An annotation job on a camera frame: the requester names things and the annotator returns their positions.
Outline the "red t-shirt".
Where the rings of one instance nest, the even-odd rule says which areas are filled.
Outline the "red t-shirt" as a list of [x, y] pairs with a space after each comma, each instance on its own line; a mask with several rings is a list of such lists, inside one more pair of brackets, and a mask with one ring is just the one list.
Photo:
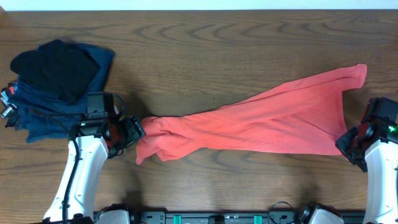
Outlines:
[[180, 159], [200, 148], [336, 156], [347, 128], [343, 92], [364, 85], [365, 64], [283, 83], [213, 111], [181, 117], [148, 117], [136, 162], [157, 154]]

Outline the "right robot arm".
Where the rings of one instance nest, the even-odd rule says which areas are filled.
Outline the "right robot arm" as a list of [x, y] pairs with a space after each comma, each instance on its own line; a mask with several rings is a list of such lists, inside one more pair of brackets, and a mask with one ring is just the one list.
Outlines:
[[397, 102], [368, 101], [361, 124], [339, 137], [335, 146], [368, 174], [364, 223], [397, 223]]

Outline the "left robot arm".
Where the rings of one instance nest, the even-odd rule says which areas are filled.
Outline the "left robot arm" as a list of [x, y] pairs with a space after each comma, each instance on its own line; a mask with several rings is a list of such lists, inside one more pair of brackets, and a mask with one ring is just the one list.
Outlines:
[[111, 93], [90, 93], [87, 112], [68, 132], [68, 160], [57, 194], [43, 223], [132, 223], [134, 214], [112, 205], [95, 212], [103, 165], [145, 136], [139, 120], [125, 117]]

